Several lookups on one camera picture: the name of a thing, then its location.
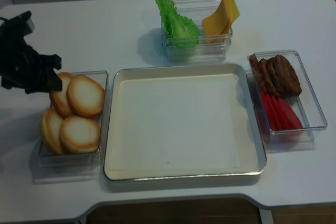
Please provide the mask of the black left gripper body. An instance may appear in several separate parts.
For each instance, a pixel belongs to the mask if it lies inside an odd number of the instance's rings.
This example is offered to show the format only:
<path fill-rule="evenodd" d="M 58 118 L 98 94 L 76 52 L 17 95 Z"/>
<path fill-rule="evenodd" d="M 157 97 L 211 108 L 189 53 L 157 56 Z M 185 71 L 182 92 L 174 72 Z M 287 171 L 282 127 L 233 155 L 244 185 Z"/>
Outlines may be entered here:
<path fill-rule="evenodd" d="M 1 39 L 1 87 L 23 89 L 27 94 L 39 92 L 39 79 L 47 69 L 61 69 L 61 58 L 39 54 L 23 38 Z"/>

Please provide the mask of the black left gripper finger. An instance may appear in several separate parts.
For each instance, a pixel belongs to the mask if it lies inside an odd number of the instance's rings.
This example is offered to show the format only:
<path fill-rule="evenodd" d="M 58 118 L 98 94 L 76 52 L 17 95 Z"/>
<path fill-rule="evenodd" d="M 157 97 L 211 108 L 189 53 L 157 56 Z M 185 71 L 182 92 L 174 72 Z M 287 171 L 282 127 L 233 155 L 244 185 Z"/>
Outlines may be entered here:
<path fill-rule="evenodd" d="M 62 91 L 62 80 L 53 69 L 47 69 L 39 79 L 39 92 L 51 91 Z"/>

